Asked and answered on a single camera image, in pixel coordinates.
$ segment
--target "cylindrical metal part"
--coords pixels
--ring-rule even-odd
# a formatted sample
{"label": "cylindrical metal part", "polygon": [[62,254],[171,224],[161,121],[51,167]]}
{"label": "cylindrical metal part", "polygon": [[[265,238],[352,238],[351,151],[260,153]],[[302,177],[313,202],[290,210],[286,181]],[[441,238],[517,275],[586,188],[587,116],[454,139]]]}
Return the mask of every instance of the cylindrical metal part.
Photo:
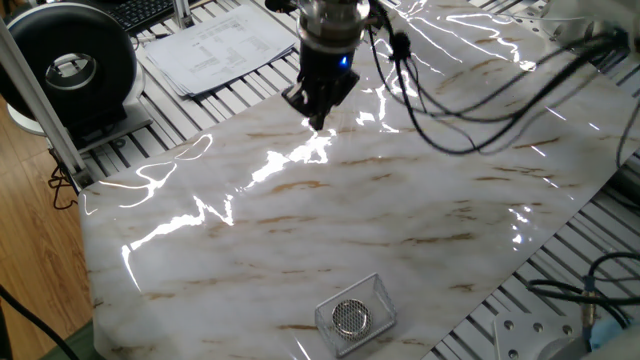
{"label": "cylindrical metal part", "polygon": [[298,35],[316,51],[354,51],[362,40],[369,9],[368,0],[301,0]]}

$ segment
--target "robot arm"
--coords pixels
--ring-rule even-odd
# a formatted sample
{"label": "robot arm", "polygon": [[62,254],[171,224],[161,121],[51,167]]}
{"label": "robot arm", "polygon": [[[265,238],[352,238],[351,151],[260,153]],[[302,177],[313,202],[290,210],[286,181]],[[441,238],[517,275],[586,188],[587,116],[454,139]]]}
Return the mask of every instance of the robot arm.
{"label": "robot arm", "polygon": [[351,64],[370,7],[367,0],[301,0],[299,7],[300,73],[282,96],[320,130],[331,107],[340,105],[360,78]]}

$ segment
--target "marble-patterned sheet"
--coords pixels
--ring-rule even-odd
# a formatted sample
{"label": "marble-patterned sheet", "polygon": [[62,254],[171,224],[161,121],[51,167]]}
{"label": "marble-patterned sheet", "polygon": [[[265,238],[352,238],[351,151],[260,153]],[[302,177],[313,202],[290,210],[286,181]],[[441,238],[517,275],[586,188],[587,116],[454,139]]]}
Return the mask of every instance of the marble-patterned sheet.
{"label": "marble-patterned sheet", "polygon": [[[463,0],[396,10],[422,84],[453,108],[554,49]],[[478,114],[521,105],[570,59],[535,69]],[[377,272],[398,323],[349,358],[419,359],[615,172],[634,106],[598,77],[508,150],[452,157],[419,138],[366,44],[354,69],[361,81],[320,132],[275,96],[81,193],[106,358],[330,359],[315,306]],[[386,61],[384,71],[397,90]],[[468,146],[420,121],[437,141]],[[496,129],[453,123],[476,139]]]}

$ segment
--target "black round device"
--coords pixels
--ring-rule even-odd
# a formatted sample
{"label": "black round device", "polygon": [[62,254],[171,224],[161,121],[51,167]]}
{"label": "black round device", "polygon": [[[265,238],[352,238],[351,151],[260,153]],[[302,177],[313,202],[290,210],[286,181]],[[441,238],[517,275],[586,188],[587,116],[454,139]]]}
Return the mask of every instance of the black round device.
{"label": "black round device", "polygon": [[[136,58],[129,36],[113,18],[84,4],[56,3],[27,11],[8,27],[72,135],[88,134],[126,116],[122,102],[135,80]],[[62,65],[71,71],[61,71]],[[0,93],[14,109],[33,118],[2,67]]]}

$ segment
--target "metal bracket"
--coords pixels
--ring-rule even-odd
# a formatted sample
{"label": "metal bracket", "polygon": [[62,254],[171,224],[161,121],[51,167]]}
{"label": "metal bracket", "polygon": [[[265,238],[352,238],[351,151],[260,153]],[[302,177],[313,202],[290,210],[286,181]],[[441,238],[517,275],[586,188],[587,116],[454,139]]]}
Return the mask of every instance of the metal bracket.
{"label": "metal bracket", "polygon": [[[573,344],[580,337],[580,319],[567,316],[541,317],[532,314],[503,313],[494,320],[496,355],[498,360],[551,360],[559,350]],[[578,360],[586,354],[564,357]]]}

